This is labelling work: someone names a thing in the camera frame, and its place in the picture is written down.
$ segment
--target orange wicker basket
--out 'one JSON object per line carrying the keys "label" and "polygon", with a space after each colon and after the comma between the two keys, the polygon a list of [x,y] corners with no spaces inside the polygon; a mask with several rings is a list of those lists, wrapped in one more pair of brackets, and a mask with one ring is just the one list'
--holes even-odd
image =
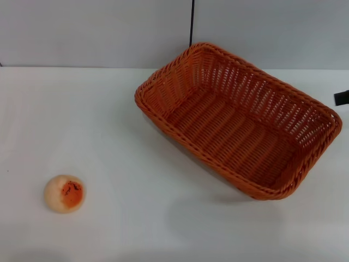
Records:
{"label": "orange wicker basket", "polygon": [[165,134],[260,200],[291,195],[342,127],[332,109],[209,43],[156,71],[135,100]]}

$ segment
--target woven pattern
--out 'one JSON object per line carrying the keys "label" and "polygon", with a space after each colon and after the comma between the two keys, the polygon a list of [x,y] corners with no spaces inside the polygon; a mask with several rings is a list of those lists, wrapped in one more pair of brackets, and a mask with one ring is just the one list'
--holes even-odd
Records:
{"label": "woven pattern", "polygon": [[164,133],[260,200],[292,194],[342,127],[332,109],[209,43],[156,71],[135,100]]}

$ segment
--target orange spot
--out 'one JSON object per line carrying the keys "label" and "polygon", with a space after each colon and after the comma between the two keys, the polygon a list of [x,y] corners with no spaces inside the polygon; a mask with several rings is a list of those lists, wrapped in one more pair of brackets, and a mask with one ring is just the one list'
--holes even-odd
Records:
{"label": "orange spot", "polygon": [[68,181],[64,184],[61,194],[63,197],[63,204],[68,208],[78,205],[82,200],[83,188],[79,183]]}

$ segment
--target black cable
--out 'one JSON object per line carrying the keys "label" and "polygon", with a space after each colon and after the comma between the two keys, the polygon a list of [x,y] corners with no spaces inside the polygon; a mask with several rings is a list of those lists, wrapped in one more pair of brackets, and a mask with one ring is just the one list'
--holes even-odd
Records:
{"label": "black cable", "polygon": [[190,39],[189,39],[189,46],[192,44],[192,26],[194,24],[194,7],[195,7],[195,0],[191,0],[191,19],[190,19]]}

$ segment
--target rectangular basket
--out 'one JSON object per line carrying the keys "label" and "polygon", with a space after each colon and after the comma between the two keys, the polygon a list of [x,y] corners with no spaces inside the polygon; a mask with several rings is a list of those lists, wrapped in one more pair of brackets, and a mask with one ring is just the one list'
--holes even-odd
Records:
{"label": "rectangular basket", "polygon": [[342,127],[332,109],[209,43],[156,71],[135,101],[165,134],[259,200],[291,195]]}

